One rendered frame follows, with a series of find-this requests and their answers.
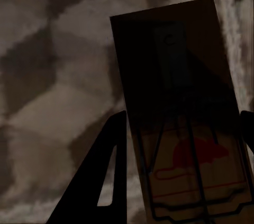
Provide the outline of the mousetrap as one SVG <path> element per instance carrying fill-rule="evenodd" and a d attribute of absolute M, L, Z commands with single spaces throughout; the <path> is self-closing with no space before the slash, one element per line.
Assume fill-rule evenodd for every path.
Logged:
<path fill-rule="evenodd" d="M 254 175 L 215 1 L 110 20 L 148 224 L 254 224 Z"/>

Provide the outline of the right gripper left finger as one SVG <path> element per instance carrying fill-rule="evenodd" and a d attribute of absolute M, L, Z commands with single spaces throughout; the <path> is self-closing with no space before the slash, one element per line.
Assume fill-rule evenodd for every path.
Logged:
<path fill-rule="evenodd" d="M 107 120 L 46 224 L 127 224 L 126 115 Z M 97 206 L 116 145 L 113 201 Z"/>

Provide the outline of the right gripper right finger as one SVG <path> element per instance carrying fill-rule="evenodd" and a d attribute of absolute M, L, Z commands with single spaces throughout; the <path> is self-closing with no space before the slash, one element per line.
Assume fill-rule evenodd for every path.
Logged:
<path fill-rule="evenodd" d="M 243 138 L 254 153 L 254 113 L 242 111 L 240 118 L 243 127 Z"/>

